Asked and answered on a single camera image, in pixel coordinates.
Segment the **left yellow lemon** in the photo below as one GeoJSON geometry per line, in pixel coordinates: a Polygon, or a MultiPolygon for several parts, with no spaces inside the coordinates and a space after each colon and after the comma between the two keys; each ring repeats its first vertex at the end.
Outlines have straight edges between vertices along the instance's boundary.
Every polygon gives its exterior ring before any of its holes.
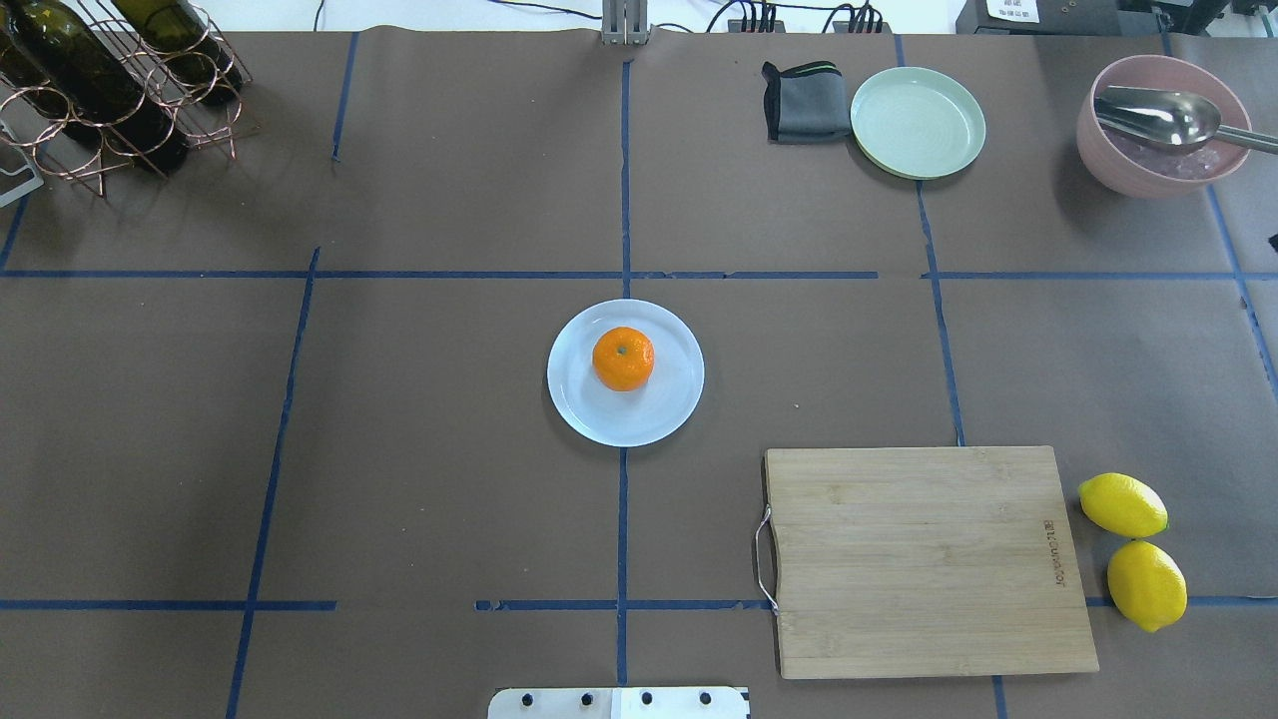
{"type": "Polygon", "coordinates": [[[1102,473],[1079,487],[1080,508],[1091,524],[1114,535],[1141,540],[1169,526],[1162,496],[1141,479],[1123,473],[1102,473]]]}

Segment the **right yellow lemon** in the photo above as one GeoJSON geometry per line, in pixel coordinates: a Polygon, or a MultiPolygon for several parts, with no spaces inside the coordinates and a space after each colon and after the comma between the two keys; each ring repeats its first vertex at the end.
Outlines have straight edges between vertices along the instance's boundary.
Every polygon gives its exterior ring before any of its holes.
{"type": "Polygon", "coordinates": [[[1178,564],[1150,541],[1131,540],[1113,552],[1105,564],[1105,587],[1123,618],[1149,633],[1177,623],[1189,607],[1178,564]]]}

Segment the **green wine bottle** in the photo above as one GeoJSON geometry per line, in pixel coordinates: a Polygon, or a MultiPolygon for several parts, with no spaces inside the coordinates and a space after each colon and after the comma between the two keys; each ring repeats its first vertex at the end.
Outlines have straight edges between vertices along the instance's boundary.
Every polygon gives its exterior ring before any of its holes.
{"type": "Polygon", "coordinates": [[[1,33],[1,77],[26,100],[41,117],[65,123],[70,111],[63,95],[52,87],[46,74],[32,63],[5,32],[1,33]]]}
{"type": "Polygon", "coordinates": [[[112,5],[198,102],[220,109],[239,100],[242,70],[190,3],[114,1],[112,5]]]}
{"type": "Polygon", "coordinates": [[[165,176],[187,163],[187,135],[86,20],[59,1],[4,1],[14,43],[66,96],[78,117],[98,126],[115,155],[165,176]]]}

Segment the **front green wine bottle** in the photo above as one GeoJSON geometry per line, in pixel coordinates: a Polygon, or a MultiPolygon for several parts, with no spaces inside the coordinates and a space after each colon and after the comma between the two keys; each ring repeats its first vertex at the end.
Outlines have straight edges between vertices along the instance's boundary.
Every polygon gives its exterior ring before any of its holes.
{"type": "Polygon", "coordinates": [[[114,1],[112,5],[198,102],[220,109],[239,100],[242,70],[190,3],[114,1]]]}

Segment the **metal scoop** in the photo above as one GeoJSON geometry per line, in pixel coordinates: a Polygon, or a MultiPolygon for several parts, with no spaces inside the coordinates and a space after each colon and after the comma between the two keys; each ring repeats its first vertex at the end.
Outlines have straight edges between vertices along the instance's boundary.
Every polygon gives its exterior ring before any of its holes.
{"type": "Polygon", "coordinates": [[[1218,106],[1183,91],[1105,86],[1091,100],[1100,126],[1169,152],[1187,155],[1212,140],[1277,155],[1277,138],[1226,126],[1218,106]]]}

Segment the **black power strip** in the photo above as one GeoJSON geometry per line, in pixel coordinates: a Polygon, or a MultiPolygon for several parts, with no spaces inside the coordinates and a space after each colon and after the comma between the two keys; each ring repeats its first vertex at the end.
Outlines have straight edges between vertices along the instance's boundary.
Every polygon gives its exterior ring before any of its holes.
{"type": "Polygon", "coordinates": [[[892,28],[872,1],[845,1],[832,6],[794,3],[728,1],[712,18],[707,32],[889,34],[892,28]]]}

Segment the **light green plate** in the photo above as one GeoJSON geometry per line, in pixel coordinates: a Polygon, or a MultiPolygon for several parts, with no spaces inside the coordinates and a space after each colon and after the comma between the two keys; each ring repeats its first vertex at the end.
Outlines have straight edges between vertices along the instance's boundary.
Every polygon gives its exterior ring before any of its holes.
{"type": "Polygon", "coordinates": [[[912,181],[967,169],[987,142],[976,96],[953,77],[895,66],[869,77],[850,109],[854,140],[872,163],[912,181]]]}

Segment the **pink bowl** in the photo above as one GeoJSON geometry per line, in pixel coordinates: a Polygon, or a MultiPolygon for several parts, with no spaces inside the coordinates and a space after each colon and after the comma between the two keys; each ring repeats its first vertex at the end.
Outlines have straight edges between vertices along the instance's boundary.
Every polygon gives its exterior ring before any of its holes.
{"type": "Polygon", "coordinates": [[[1219,140],[1212,140],[1189,155],[1172,155],[1143,146],[1128,135],[1102,126],[1091,100],[1109,86],[1200,95],[1218,106],[1226,126],[1252,128],[1249,111],[1233,89],[1201,66],[1153,54],[1113,61],[1091,80],[1090,88],[1082,95],[1081,109],[1074,123],[1074,135],[1082,165],[1091,178],[1109,190],[1134,199],[1169,199],[1231,176],[1249,158],[1249,149],[1219,140]]]}

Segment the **light blue plate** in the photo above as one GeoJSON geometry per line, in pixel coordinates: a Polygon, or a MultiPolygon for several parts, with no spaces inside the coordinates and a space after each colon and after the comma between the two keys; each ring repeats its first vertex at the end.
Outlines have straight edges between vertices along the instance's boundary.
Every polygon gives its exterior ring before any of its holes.
{"type": "Polygon", "coordinates": [[[691,329],[665,307],[635,299],[588,307],[558,332],[546,370],[552,404],[569,427],[599,444],[652,444],[682,427],[700,401],[705,363],[691,329]],[[607,387],[592,365],[597,342],[619,327],[654,345],[654,372],[631,390],[607,387]]]}

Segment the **yellow lemon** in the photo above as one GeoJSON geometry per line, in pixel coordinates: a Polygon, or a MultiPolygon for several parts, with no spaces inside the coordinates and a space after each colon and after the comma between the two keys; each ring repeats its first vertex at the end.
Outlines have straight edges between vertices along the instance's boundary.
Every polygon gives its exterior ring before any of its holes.
{"type": "Polygon", "coordinates": [[[1091,524],[1114,535],[1141,540],[1169,526],[1162,496],[1141,479],[1123,473],[1102,473],[1079,487],[1080,508],[1091,524]]]}
{"type": "Polygon", "coordinates": [[[1131,540],[1113,552],[1105,564],[1105,587],[1123,618],[1149,633],[1177,623],[1189,607],[1178,564],[1150,541],[1131,540]]]}

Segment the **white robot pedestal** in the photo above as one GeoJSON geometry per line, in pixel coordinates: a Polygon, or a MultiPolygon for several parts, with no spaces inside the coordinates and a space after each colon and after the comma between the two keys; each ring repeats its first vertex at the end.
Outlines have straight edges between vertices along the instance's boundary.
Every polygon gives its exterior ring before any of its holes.
{"type": "Polygon", "coordinates": [[[750,718],[749,692],[731,686],[506,688],[488,718],[750,718]]]}

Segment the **dark grey folded cloth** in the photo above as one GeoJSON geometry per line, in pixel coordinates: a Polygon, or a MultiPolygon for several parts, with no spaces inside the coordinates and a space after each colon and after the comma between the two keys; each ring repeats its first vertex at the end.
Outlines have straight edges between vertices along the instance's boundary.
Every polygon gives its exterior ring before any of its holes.
{"type": "Polygon", "coordinates": [[[843,142],[852,135],[849,83],[832,61],[786,70],[762,65],[768,140],[781,146],[843,142]]]}

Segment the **middle green wine bottle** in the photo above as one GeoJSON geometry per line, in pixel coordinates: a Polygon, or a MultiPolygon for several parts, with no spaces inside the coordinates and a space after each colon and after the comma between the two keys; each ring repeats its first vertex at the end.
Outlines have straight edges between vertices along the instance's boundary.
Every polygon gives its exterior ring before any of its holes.
{"type": "Polygon", "coordinates": [[[14,43],[66,96],[78,117],[98,126],[115,155],[165,176],[187,163],[187,135],[86,20],[59,1],[4,1],[14,43]]]}

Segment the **wooden cutting board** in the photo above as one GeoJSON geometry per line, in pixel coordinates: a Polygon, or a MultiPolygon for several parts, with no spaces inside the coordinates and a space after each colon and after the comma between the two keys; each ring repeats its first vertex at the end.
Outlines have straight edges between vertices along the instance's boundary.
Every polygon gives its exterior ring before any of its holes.
{"type": "Polygon", "coordinates": [[[1053,447],[772,447],[780,674],[1099,668],[1053,447]]]}

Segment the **orange fruit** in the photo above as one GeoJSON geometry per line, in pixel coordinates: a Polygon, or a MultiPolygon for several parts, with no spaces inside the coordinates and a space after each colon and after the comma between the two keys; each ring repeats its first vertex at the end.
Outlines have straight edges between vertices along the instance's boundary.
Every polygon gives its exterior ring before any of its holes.
{"type": "Polygon", "coordinates": [[[616,327],[599,337],[590,360],[604,387],[629,392],[649,381],[656,368],[656,347],[638,329],[616,327]]]}

